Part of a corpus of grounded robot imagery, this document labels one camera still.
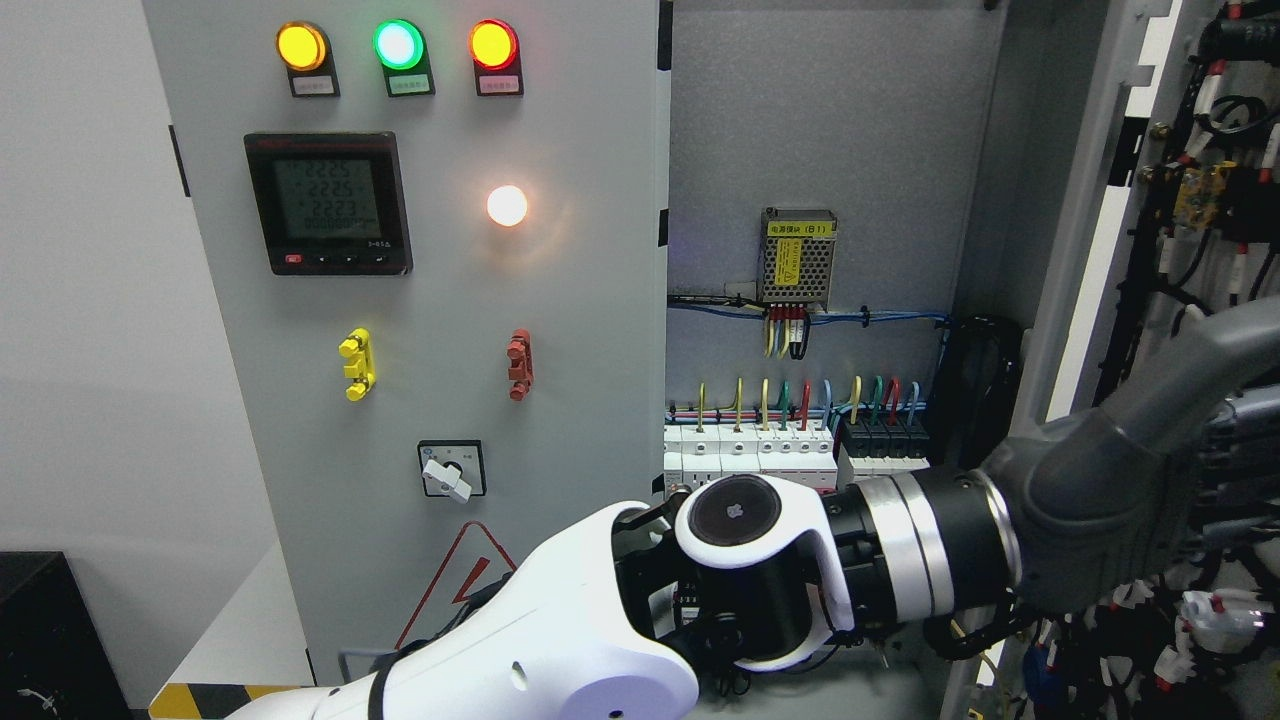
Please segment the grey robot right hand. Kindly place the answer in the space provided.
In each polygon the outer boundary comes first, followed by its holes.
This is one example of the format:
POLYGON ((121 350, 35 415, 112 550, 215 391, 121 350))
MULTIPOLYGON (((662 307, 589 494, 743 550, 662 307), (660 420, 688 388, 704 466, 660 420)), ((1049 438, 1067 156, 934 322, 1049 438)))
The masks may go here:
POLYGON ((1175 464, 1228 396, 1279 360, 1279 300, 1188 325, 1100 406, 1006 438, 980 465, 1018 538, 1018 596, 1074 612, 1171 566, 1196 488, 1175 464))

